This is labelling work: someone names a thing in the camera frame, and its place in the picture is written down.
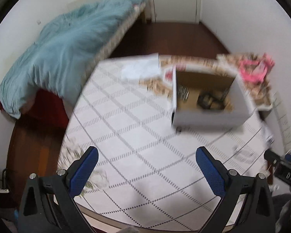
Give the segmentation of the white cardboard box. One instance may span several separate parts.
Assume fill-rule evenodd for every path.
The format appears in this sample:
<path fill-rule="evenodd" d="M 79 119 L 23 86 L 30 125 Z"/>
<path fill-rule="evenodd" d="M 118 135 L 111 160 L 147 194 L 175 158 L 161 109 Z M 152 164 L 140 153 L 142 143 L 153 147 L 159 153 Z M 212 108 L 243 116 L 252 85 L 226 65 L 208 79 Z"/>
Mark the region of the white cardboard box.
<path fill-rule="evenodd" d="M 175 128 L 224 129 L 243 125 L 254 113 L 240 75 L 229 68 L 173 67 L 172 116 Z"/>

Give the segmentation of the black smart band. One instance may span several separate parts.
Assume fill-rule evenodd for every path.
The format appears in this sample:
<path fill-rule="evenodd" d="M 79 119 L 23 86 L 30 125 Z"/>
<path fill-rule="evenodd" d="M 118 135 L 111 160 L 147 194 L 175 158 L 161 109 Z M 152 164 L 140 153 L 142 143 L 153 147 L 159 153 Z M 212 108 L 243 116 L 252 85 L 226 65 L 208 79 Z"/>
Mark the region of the black smart band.
<path fill-rule="evenodd" d="M 224 99 L 214 96 L 210 92 L 202 92 L 197 98 L 197 106 L 203 110 L 224 110 Z"/>

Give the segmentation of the pink panther plush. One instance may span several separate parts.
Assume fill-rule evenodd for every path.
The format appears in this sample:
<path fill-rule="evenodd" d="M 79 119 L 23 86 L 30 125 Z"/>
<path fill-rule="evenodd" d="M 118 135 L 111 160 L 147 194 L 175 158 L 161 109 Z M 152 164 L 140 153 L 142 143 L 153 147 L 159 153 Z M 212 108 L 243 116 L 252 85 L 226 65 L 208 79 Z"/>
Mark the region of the pink panther plush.
<path fill-rule="evenodd" d="M 245 82 L 261 84 L 271 72 L 275 61 L 271 56 L 264 53 L 262 56 L 255 56 L 254 59 L 242 59 L 239 61 L 239 71 Z"/>

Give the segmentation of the teal blanket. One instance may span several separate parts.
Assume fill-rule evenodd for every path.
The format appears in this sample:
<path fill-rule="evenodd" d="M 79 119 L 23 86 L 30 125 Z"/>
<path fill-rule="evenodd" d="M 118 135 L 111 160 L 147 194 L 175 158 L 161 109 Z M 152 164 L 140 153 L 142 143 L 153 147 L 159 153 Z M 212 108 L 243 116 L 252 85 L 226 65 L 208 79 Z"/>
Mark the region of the teal blanket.
<path fill-rule="evenodd" d="M 145 0 L 101 0 L 61 14 L 44 26 L 37 40 L 13 63 L 0 84 L 0 104 L 20 118 L 39 90 L 75 106 L 82 76 L 134 5 Z"/>

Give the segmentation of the white crumpled tissue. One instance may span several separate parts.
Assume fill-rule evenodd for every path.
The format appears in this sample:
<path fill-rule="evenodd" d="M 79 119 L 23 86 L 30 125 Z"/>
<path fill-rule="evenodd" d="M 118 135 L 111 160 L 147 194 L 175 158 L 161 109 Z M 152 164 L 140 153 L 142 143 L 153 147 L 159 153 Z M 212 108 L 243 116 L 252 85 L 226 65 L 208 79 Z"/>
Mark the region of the white crumpled tissue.
<path fill-rule="evenodd" d="M 161 76 L 159 54 L 133 56 L 121 61 L 121 79 L 123 81 L 139 82 Z"/>

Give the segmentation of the white door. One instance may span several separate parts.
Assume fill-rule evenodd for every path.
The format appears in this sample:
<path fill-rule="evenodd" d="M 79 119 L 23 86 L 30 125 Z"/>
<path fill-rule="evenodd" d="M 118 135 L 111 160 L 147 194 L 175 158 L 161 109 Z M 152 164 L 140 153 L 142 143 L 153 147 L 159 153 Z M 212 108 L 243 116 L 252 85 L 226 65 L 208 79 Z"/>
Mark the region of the white door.
<path fill-rule="evenodd" d="M 156 23 L 198 24 L 200 12 L 201 0 L 152 0 L 152 14 Z"/>

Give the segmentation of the white wall socket strip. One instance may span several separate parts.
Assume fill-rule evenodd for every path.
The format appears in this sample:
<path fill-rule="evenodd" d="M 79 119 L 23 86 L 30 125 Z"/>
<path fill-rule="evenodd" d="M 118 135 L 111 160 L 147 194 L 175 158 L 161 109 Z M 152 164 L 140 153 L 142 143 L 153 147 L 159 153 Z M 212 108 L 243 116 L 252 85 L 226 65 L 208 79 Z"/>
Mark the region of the white wall socket strip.
<path fill-rule="evenodd" d="M 286 154 L 291 154 L 291 125 L 287 111 L 278 91 L 273 95 L 273 110 L 279 125 L 283 148 Z"/>

